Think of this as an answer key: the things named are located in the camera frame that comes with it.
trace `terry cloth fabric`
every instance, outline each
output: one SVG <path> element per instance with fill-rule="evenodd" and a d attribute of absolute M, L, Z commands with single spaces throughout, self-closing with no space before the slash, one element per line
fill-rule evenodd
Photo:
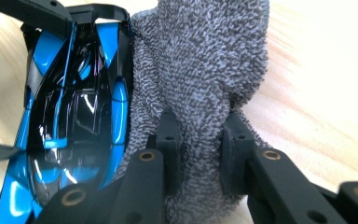
<path fill-rule="evenodd" d="M 260 147 L 268 145 L 241 113 L 266 73 L 268 18 L 269 2 L 258 0 L 160 0 L 132 17 L 131 132 L 116 178 L 171 108 L 184 142 L 182 184 L 166 199 L 167 223 L 218 223 L 241 199 L 224 195 L 219 177 L 219 136 L 230 111 Z"/>

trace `blue toy car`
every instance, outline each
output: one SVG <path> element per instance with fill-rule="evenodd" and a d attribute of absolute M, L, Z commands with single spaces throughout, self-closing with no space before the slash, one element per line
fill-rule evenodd
<path fill-rule="evenodd" d="M 0 0 L 0 11 L 24 21 L 29 52 L 0 223 L 32 223 L 60 189 L 103 189 L 114 178 L 128 142 L 130 16 L 116 6 L 50 0 Z"/>

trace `light wood surface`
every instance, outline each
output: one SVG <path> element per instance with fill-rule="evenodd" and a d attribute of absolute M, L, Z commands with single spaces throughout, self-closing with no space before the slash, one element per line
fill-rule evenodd
<path fill-rule="evenodd" d="M 98 2 L 130 14 L 157 4 Z M 0 143 L 7 145 L 22 113 L 26 49 L 20 25 L 0 14 Z M 322 187 L 336 191 L 340 182 L 358 180 L 358 1 L 271 0 L 268 56 L 265 81 L 243 109 L 255 129 Z M 0 162 L 0 189 L 6 166 Z M 243 201 L 224 223 L 248 221 Z"/>

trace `wood grain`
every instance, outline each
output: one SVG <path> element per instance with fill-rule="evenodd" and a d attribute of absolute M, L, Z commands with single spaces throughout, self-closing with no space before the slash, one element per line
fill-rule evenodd
<path fill-rule="evenodd" d="M 130 14 L 157 4 L 99 2 L 123 6 Z M 310 181 L 336 191 L 340 182 L 358 180 L 358 1 L 270 4 L 268 73 L 243 110 Z M 0 14 L 0 143 L 7 145 L 14 142 L 22 113 L 26 49 L 20 25 Z M 0 189 L 6 166 L 0 162 Z M 224 220 L 248 222 L 245 201 Z"/>

